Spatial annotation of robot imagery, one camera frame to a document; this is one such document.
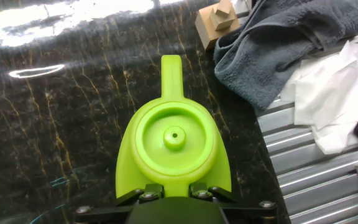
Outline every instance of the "metal screw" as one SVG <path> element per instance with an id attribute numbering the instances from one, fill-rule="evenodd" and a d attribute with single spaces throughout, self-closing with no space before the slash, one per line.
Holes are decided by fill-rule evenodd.
<path id="1" fill-rule="evenodd" d="M 264 208 L 271 208 L 274 206 L 273 202 L 269 202 L 269 201 L 263 201 L 259 203 L 260 206 L 264 207 Z"/>
<path id="2" fill-rule="evenodd" d="M 153 199 L 153 198 L 157 197 L 157 194 L 153 193 L 153 192 L 146 192 L 146 193 L 142 194 L 141 197 L 143 199 Z"/>
<path id="3" fill-rule="evenodd" d="M 83 214 L 83 213 L 87 213 L 91 210 L 90 206 L 82 206 L 80 208 L 77 208 L 77 210 L 75 211 L 78 214 Z"/>
<path id="4" fill-rule="evenodd" d="M 208 198 L 210 195 L 211 193 L 206 190 L 199 190 L 196 192 L 196 197 L 198 198 Z"/>

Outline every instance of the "white tissue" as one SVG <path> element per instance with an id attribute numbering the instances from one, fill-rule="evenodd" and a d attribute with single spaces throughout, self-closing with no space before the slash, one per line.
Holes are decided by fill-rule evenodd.
<path id="1" fill-rule="evenodd" d="M 347 42 L 339 54 L 301 62 L 280 94 L 295 102 L 295 124 L 311 126 L 325 154 L 358 144 L 358 44 Z"/>

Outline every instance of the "small wooden cube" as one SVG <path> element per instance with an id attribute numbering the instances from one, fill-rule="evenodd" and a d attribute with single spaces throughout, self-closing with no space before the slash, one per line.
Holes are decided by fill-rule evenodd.
<path id="1" fill-rule="evenodd" d="M 216 8 L 216 15 L 227 16 L 230 13 L 231 2 L 230 0 L 221 0 Z"/>
<path id="2" fill-rule="evenodd" d="M 236 19 L 229 27 L 226 29 L 215 30 L 210 15 L 213 8 L 218 7 L 218 4 L 219 3 L 202 8 L 197 13 L 195 24 L 205 50 L 213 48 L 215 46 L 216 40 L 221 36 L 228 34 L 240 27 L 239 20 L 237 19 L 237 16 L 234 15 Z"/>
<path id="3" fill-rule="evenodd" d="M 217 8 L 213 8 L 209 17 L 214 25 L 215 30 L 220 30 L 229 27 L 237 18 L 234 9 L 231 6 L 230 13 L 227 16 L 219 16 L 216 14 Z"/>

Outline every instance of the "dark gray cloth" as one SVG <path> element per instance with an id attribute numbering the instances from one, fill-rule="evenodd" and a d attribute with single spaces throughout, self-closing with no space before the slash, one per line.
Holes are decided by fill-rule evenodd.
<path id="1" fill-rule="evenodd" d="M 358 0 L 260 0 L 245 24 L 216 42 L 215 75 L 266 110 L 300 60 L 358 32 Z"/>

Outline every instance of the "marble surface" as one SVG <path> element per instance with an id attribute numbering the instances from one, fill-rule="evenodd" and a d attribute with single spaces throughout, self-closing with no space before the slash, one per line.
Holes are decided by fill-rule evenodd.
<path id="1" fill-rule="evenodd" d="M 0 1 L 0 223 L 71 223 L 79 205 L 111 204 L 122 135 L 160 96 L 165 54 L 215 119 L 233 192 L 290 222 L 255 113 L 215 78 L 195 29 L 215 2 Z"/>

